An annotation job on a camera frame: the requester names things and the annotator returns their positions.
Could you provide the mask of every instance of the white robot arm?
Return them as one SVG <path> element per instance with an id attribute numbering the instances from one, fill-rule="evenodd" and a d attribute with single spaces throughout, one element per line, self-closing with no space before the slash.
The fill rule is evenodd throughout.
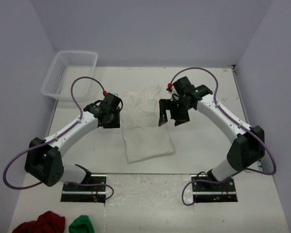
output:
<path id="1" fill-rule="evenodd" d="M 103 128 L 119 128 L 119 112 L 121 111 L 118 107 L 119 103 L 122 103 L 119 97 L 108 93 L 104 100 L 87 105 L 79 117 L 57 133 L 43 140 L 33 139 L 29 145 L 30 148 L 50 140 L 53 140 L 53 142 L 28 152 L 25 170 L 47 186 L 53 186 L 58 181 L 82 183 L 86 177 L 91 175 L 91 172 L 77 164 L 64 166 L 62 157 L 90 131 L 100 126 Z"/>
<path id="2" fill-rule="evenodd" d="M 232 114 L 219 101 L 216 105 L 212 92 L 206 86 L 194 87 L 187 77 L 183 77 L 174 82 L 173 88 L 168 91 L 172 95 L 171 99 L 160 100 L 159 126 L 167 122 L 166 110 L 170 111 L 171 119 L 175 120 L 175 126 L 177 126 L 190 121 L 188 110 L 194 108 L 207 116 L 232 144 L 226 159 L 207 173 L 210 180 L 223 181 L 233 174 L 243 171 L 264 156 L 262 145 L 226 117 L 217 105 L 219 104 L 232 119 L 253 132 L 262 141 L 264 141 L 263 129 L 259 126 L 252 128 Z"/>

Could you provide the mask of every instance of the gray wall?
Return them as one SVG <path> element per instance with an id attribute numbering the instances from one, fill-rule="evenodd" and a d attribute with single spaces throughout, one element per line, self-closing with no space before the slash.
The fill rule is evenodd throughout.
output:
<path id="1" fill-rule="evenodd" d="M 236 66 L 248 118 L 266 131 L 275 183 L 291 231 L 291 0 L 274 0 Z M 269 161 L 264 161 L 268 170 Z"/>
<path id="2" fill-rule="evenodd" d="M 56 50 L 93 50 L 99 66 L 238 62 L 272 0 L 32 0 Z"/>
<path id="3" fill-rule="evenodd" d="M 0 233 L 7 232 L 19 195 L 2 182 L 8 161 L 35 136 L 44 137 L 54 101 L 40 88 L 55 52 L 29 0 L 0 0 Z M 24 158 L 8 179 L 22 185 Z"/>

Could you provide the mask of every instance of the white plastic basket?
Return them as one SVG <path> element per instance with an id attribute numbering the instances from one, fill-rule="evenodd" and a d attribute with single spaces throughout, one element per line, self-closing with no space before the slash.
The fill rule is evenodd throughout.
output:
<path id="1" fill-rule="evenodd" d="M 93 77 L 98 55 L 95 52 L 64 50 L 56 54 L 41 88 L 42 95 L 72 101 L 70 87 L 81 76 Z M 77 101 L 87 99 L 92 81 L 76 82 L 73 94 Z"/>

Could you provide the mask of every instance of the white cloth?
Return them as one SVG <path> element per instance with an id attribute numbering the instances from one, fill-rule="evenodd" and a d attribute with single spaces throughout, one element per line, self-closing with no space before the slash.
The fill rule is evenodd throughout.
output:
<path id="1" fill-rule="evenodd" d="M 160 86 L 124 93 L 120 114 L 127 163 L 138 162 L 174 152 L 167 124 L 158 126 Z"/>

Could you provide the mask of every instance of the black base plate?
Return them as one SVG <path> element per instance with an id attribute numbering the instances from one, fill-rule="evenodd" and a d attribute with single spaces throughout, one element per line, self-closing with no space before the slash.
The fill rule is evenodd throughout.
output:
<path id="1" fill-rule="evenodd" d="M 86 183 L 106 183 L 107 175 L 92 174 L 86 180 Z M 64 184 L 61 202 L 97 202 L 105 203 L 106 194 L 97 194 L 97 192 L 105 192 L 105 186 L 84 187 L 72 184 Z"/>
<path id="2" fill-rule="evenodd" d="M 193 180 L 207 180 L 207 176 L 192 176 Z M 236 188 L 233 179 L 222 184 L 202 182 L 192 183 L 193 200 L 196 203 L 237 202 Z"/>

